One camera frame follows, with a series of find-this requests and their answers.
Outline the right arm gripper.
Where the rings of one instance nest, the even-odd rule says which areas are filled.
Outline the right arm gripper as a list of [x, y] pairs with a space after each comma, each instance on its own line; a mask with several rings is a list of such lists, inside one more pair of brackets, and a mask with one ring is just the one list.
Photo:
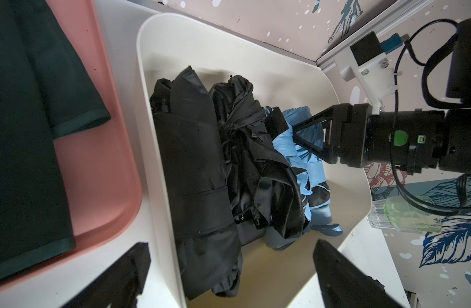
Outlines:
[[309, 107], [280, 110], [266, 107], [265, 125], [273, 147], [290, 164], [322, 160], [363, 168], [370, 104], [333, 105], [315, 115]]

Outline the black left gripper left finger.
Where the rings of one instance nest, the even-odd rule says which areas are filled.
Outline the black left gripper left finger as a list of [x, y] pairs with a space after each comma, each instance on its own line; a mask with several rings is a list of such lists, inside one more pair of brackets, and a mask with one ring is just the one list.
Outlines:
[[138, 242], [64, 307], [136, 307], [151, 258], [148, 243]]

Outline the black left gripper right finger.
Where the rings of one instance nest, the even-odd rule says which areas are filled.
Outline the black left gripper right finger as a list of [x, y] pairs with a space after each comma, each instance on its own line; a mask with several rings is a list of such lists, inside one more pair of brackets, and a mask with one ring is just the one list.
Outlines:
[[362, 273], [338, 249], [318, 240], [313, 260], [325, 307], [400, 307], [378, 280]]

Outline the blue patterned umbrella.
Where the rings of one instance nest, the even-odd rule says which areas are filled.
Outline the blue patterned umbrella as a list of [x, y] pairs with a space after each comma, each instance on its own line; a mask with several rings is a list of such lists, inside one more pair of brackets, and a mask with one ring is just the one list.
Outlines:
[[290, 166], [296, 171], [303, 199], [305, 222], [300, 235], [289, 239], [284, 239], [274, 227], [268, 227], [265, 234], [266, 246], [275, 251], [287, 249], [311, 230], [331, 237], [343, 233], [340, 224], [332, 222], [330, 188], [326, 182], [323, 161], [315, 160], [309, 164], [290, 164]]

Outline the black umbrella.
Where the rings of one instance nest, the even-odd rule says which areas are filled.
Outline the black umbrella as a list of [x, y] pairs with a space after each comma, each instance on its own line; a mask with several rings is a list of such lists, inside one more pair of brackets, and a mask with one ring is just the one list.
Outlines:
[[273, 227], [285, 239], [301, 236], [305, 215], [297, 176], [273, 146], [265, 110], [253, 96], [253, 84], [240, 75], [231, 76], [214, 85], [210, 95], [236, 224]]
[[157, 80], [149, 101], [184, 294], [234, 297], [243, 257], [211, 95], [186, 68], [174, 80]]

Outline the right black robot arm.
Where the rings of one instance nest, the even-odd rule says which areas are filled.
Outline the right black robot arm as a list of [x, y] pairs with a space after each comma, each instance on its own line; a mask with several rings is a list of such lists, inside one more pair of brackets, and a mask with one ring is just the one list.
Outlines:
[[459, 174], [424, 196], [398, 184], [399, 202], [413, 216], [440, 218], [428, 231], [422, 266], [471, 260], [471, 19], [425, 63], [422, 95], [430, 110], [372, 113], [371, 105], [334, 105], [316, 115], [306, 107], [284, 112], [285, 126], [272, 132], [275, 148], [308, 173], [306, 186], [324, 188], [324, 162], [361, 168], [389, 163], [392, 173], [438, 168]]

